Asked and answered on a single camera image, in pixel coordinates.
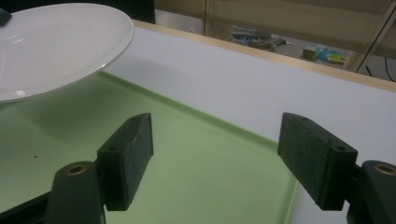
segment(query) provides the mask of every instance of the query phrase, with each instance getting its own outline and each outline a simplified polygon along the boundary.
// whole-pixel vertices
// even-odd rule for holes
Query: green tray
[[[297,186],[276,143],[106,73],[0,105],[0,212],[93,161],[129,117],[152,116],[154,156],[127,212],[107,223],[288,223]]]

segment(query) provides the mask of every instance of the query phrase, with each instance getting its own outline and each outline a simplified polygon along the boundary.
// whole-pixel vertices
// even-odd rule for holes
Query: white table
[[[359,151],[396,163],[396,84],[135,21],[106,71],[277,141],[283,112],[308,117]],[[293,224],[347,223],[300,188]]]

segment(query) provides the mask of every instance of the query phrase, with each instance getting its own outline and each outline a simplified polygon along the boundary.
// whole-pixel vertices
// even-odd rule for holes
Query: black cable
[[[370,68],[369,68],[369,66],[367,66],[367,65],[366,65],[366,70],[367,70],[367,72],[369,73],[369,76],[372,77],[373,75],[371,74]]]
[[[396,81],[393,80],[393,78],[389,75],[389,71],[388,71],[388,59],[387,59],[387,58],[385,58],[385,69],[387,70],[388,78],[389,78],[392,82],[396,82]]]

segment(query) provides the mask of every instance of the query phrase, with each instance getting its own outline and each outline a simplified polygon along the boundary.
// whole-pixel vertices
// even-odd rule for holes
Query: white plate
[[[100,71],[134,35],[123,12],[94,4],[37,7],[0,27],[0,102],[55,90]]]

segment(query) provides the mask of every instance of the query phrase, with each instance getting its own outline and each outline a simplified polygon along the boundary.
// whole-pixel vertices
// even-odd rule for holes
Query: wooden edge
[[[172,36],[188,39],[188,40],[191,40],[194,42],[207,44],[210,46],[215,46],[218,48],[232,50],[232,51],[243,53],[243,54],[246,54],[246,55],[249,55],[252,57],[264,59],[264,60],[267,60],[270,62],[281,63],[281,64],[285,64],[290,67],[314,72],[319,75],[335,77],[335,78],[343,79],[345,81],[350,81],[350,82],[358,83],[361,85],[374,87],[374,88],[381,89],[384,91],[396,92],[396,83],[386,81],[386,80],[383,80],[380,78],[367,77],[367,76],[360,75],[357,73],[352,73],[352,72],[348,72],[348,71],[337,69],[337,68],[332,68],[332,67],[317,64],[317,63],[311,63],[311,62],[307,62],[304,60],[291,58],[288,56],[279,55],[276,53],[272,53],[272,52],[268,52],[268,51],[264,51],[264,50],[260,50],[260,49],[248,48],[245,46],[241,46],[241,45],[237,45],[234,43],[214,39],[211,37],[191,34],[188,32],[183,32],[183,31],[179,31],[179,30],[168,28],[168,27],[143,22],[143,21],[134,21],[134,25],[136,27],[139,27],[142,29],[155,31],[155,32],[166,34],[166,35],[172,35]]]

